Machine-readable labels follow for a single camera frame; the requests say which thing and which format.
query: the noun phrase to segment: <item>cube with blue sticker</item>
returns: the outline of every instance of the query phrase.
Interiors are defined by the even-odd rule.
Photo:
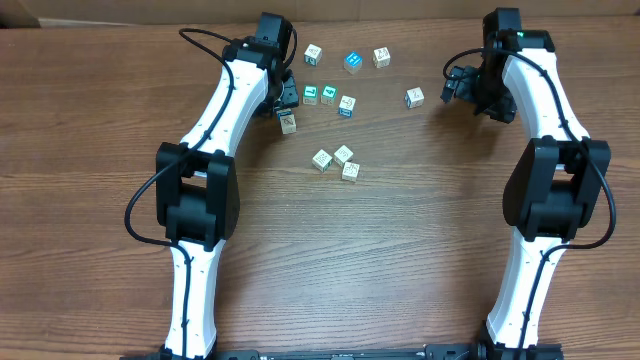
[[[325,105],[333,105],[336,101],[336,96],[338,95],[338,88],[333,87],[331,85],[325,85],[324,90],[322,90],[322,96],[320,97],[320,102]]]
[[[322,49],[313,44],[309,44],[307,51],[304,52],[304,62],[309,65],[318,66],[320,58],[322,58]]]
[[[353,51],[351,54],[347,55],[344,58],[344,68],[351,73],[351,75],[355,74],[362,67],[362,56],[358,55],[357,52]]]
[[[407,90],[407,93],[404,96],[404,101],[407,103],[407,107],[409,109],[413,109],[414,107],[418,107],[424,103],[424,95],[422,94],[422,89],[415,88]]]
[[[353,117],[353,108],[356,106],[356,99],[348,96],[342,96],[340,105],[338,105],[338,114]]]
[[[302,103],[305,105],[318,105],[318,88],[307,85],[302,93]]]

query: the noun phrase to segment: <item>wooden cube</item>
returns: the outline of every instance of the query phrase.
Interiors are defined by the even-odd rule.
[[[342,145],[338,151],[333,154],[333,158],[340,166],[353,159],[353,152],[346,145]]]
[[[306,105],[318,105],[318,88],[307,85],[302,94],[302,103]]]
[[[325,85],[324,90],[322,90],[320,102],[325,105],[333,105],[336,101],[336,96],[338,96],[338,89],[333,86]]]
[[[340,100],[340,105],[338,105],[338,114],[346,117],[352,117],[353,108],[355,106],[356,106],[356,99],[342,95],[342,100]]]
[[[358,172],[360,171],[360,165],[347,162],[342,169],[342,180],[348,180],[356,182],[358,179]]]
[[[420,90],[420,88],[407,90],[407,93],[404,96],[404,101],[407,103],[409,109],[422,105],[422,103],[424,103],[422,90]]]
[[[362,67],[362,56],[358,55],[355,51],[347,55],[344,58],[344,68],[347,69],[351,75],[355,74]]]
[[[329,166],[331,166],[333,159],[331,158],[331,155],[329,155],[326,151],[320,150],[318,151],[316,156],[313,157],[313,160],[311,162],[313,163],[313,166],[318,168],[318,170],[325,172],[327,171]]]
[[[391,64],[391,54],[387,48],[373,50],[373,64],[379,69]]]
[[[284,135],[296,132],[296,118],[293,114],[280,116],[280,126]]]
[[[309,44],[307,51],[304,52],[304,62],[309,65],[318,66],[320,58],[322,58],[322,49],[313,44]]]

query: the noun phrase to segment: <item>teal cube face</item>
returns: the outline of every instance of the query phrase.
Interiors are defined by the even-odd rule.
[[[322,97],[320,98],[320,102],[325,105],[333,105],[333,103],[336,101],[336,96],[338,96],[338,88],[326,85],[324,87],[324,90],[322,90]]]
[[[307,85],[302,93],[302,103],[305,105],[318,105],[318,88]]]
[[[305,55],[304,61],[309,65],[316,66],[316,59],[312,58],[311,56],[306,56]]]

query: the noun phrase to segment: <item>wood grain surface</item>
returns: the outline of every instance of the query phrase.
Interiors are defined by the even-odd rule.
[[[613,159],[619,225],[606,246],[568,252],[554,277],[541,342],[568,359],[640,358],[640,19],[525,19],[547,29],[572,107]],[[255,25],[206,28],[229,37]],[[298,88],[333,84],[357,99],[301,106],[298,131],[253,119],[237,153],[241,217],[220,264],[220,349],[416,347],[473,339],[498,295],[510,229],[504,185],[525,147],[519,119],[474,118],[439,99],[442,66],[478,47],[480,20],[300,23]],[[0,31],[0,358],[117,359],[167,333],[166,249],[130,238],[126,203],[153,174],[162,141],[196,122],[220,64],[178,27]],[[213,39],[205,43],[222,50]],[[323,48],[304,64],[309,43]],[[375,69],[373,49],[391,65]],[[344,56],[358,51],[350,75]],[[478,65],[480,58],[465,59]],[[420,86],[422,107],[404,92]],[[356,184],[311,158],[346,144]],[[162,238],[153,192],[139,232]],[[600,197],[576,242],[606,229]]]

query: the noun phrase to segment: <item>blue sticker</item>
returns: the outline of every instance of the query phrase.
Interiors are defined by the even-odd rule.
[[[278,111],[278,120],[283,116],[292,115],[292,114],[293,112],[291,111],[291,109]]]
[[[347,55],[347,62],[351,66],[356,66],[362,62],[362,56],[358,55],[355,51]]]

